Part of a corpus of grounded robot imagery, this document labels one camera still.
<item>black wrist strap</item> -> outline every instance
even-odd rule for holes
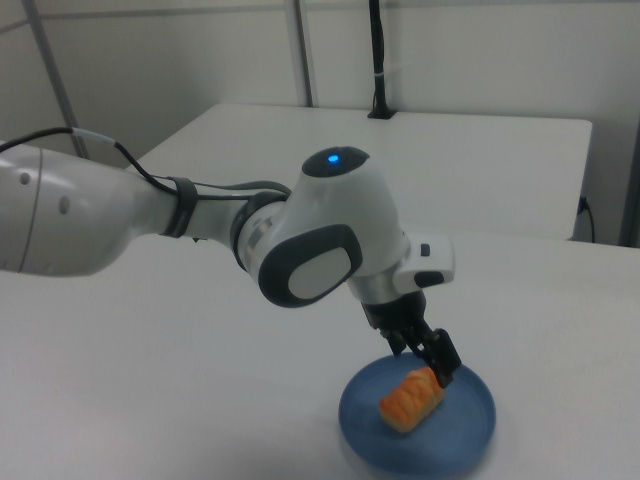
[[[178,203],[167,229],[160,235],[180,238],[187,231],[191,215],[198,204],[198,190],[191,180],[182,177],[168,177],[176,184]]]

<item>black cable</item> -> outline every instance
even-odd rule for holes
[[[10,148],[16,147],[18,145],[22,145],[23,143],[31,142],[38,138],[50,137],[52,135],[59,135],[59,134],[74,135],[76,134],[76,132],[74,132],[73,128],[71,127],[55,127],[55,128],[48,128],[46,130],[38,130],[28,135],[24,135],[22,137],[13,139],[9,142],[3,143],[2,145],[0,145],[0,153],[5,152]],[[159,182],[156,179],[156,178],[162,178],[165,180],[169,180],[167,177],[151,175],[142,167],[142,165],[140,165],[137,162],[135,158],[133,158],[133,155],[131,155],[131,153],[120,142],[114,141],[113,146],[127,159],[127,161],[133,166],[133,168],[135,168],[138,171],[138,173],[142,175],[142,177],[147,182],[149,182],[152,186],[154,186],[158,190],[168,193],[169,195],[178,196],[178,192],[175,189],[168,187],[167,185],[164,185],[163,183]],[[269,190],[276,190],[276,191],[285,193],[287,195],[291,194],[291,190],[286,186],[277,182],[270,182],[270,181],[256,181],[256,182],[248,182],[248,183],[241,183],[237,185],[228,185],[228,186],[210,185],[210,184],[198,183],[198,182],[193,182],[193,183],[194,185],[200,185],[203,187],[211,187],[211,188],[219,188],[221,190],[269,189]],[[198,195],[198,200],[250,200],[251,198],[252,198],[252,195]]]
[[[15,138],[7,143],[3,143],[0,145],[0,153],[9,150],[10,148],[17,147],[18,145],[22,145],[23,143],[31,142],[32,140],[36,140],[38,138],[50,137],[52,135],[59,135],[61,133],[67,133],[69,135],[73,134],[73,130],[71,127],[56,127],[56,128],[48,128],[46,130],[38,130],[37,132],[30,133],[29,135],[25,135],[24,137]]]
[[[170,180],[168,177],[161,175],[153,175],[154,178],[162,178],[163,180]],[[272,182],[270,180],[257,180],[254,182],[236,183],[235,185],[213,185],[211,183],[192,182],[194,185],[201,187],[217,188],[220,190],[275,190],[276,192],[291,195],[291,189],[278,182]]]
[[[596,243],[596,226],[593,220],[593,212],[591,211],[587,197],[580,196],[580,201],[578,202],[578,215],[585,210],[589,214],[589,222],[591,223],[591,243]]]
[[[140,173],[140,175],[142,175],[147,182],[149,182],[151,185],[156,187],[158,190],[162,190],[163,192],[166,192],[173,196],[178,196],[178,192],[175,189],[171,187],[167,187],[163,183],[160,183],[158,180],[153,178],[153,175],[151,175],[144,168],[142,168],[142,165],[140,165],[136,161],[136,159],[133,158],[133,155],[131,155],[129,151],[126,148],[124,148],[124,146],[120,142],[116,142],[113,146],[117,148],[127,160],[129,160],[129,163],[133,166],[133,168],[135,168],[138,171],[138,173]]]
[[[591,213],[591,207],[589,206],[589,203],[587,203],[586,199],[584,201],[584,209],[589,214],[589,221],[591,222],[591,243],[596,243],[596,227],[593,222],[593,213]]]

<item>white tabletop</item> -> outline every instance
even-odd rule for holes
[[[293,187],[304,160],[351,145],[382,169],[402,219],[568,239],[591,136],[582,120],[217,105],[142,158],[152,173]]]
[[[640,251],[453,235],[432,326],[490,387],[470,478],[637,478]],[[386,478],[338,426],[389,354],[346,287],[264,300],[222,246],[144,237],[80,279],[0,275],[0,478]]]

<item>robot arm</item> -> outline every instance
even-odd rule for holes
[[[408,345],[441,385],[451,381],[460,359],[446,332],[425,323],[422,292],[453,279],[451,243],[402,230],[365,152],[336,147],[313,155],[290,196],[263,188],[225,196],[208,189],[202,197],[190,181],[176,180],[178,191],[181,185],[190,198],[68,155],[24,145],[7,150],[0,156],[0,268],[88,275],[139,235],[215,240],[279,306],[309,305],[346,281],[394,354]]]

